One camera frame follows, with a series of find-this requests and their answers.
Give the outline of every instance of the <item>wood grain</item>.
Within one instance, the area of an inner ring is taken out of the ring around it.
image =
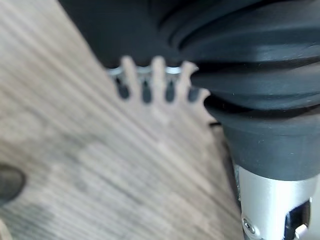
[[[28,179],[0,209],[15,240],[236,240],[237,209],[202,100],[123,101],[53,0],[0,0],[0,159]]]

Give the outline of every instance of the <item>black object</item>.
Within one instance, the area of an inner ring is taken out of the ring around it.
[[[263,177],[320,173],[320,0],[59,0],[107,67],[194,62],[234,161]],[[165,93],[174,99],[173,83]]]
[[[26,183],[26,176],[19,169],[0,164],[0,206],[16,198]]]
[[[309,226],[311,216],[310,201],[306,201],[295,209],[291,210],[285,217],[284,239],[294,240],[296,229],[305,225]]]

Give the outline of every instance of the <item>silver metal part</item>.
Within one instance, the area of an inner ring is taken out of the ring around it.
[[[148,82],[150,85],[152,81],[152,66],[137,66],[136,73],[138,81],[142,84]]]
[[[166,66],[165,69],[165,79],[167,83],[173,82],[176,83],[180,79],[180,74],[182,68],[180,66]]]
[[[122,66],[107,68],[106,71],[113,80],[119,79],[122,83],[126,82],[125,71]]]
[[[317,177],[280,181],[256,175],[242,167],[238,174],[245,234],[250,240],[283,240],[286,215],[310,200]],[[296,229],[297,236],[305,232],[303,226]]]
[[[295,230],[294,236],[296,239],[301,239],[308,231],[308,227],[305,224],[298,226]]]

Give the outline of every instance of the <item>wooden floor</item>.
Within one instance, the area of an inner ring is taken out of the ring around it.
[[[0,208],[13,239],[242,239],[207,93],[186,101],[191,65],[168,104],[155,59],[144,105],[125,59],[123,101],[54,0],[1,0],[0,48],[0,162],[28,178]]]

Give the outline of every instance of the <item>screw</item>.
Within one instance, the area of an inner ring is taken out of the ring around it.
[[[256,230],[255,228],[248,222],[247,219],[243,219],[243,224],[246,227],[246,229],[249,230],[250,233],[255,234]]]

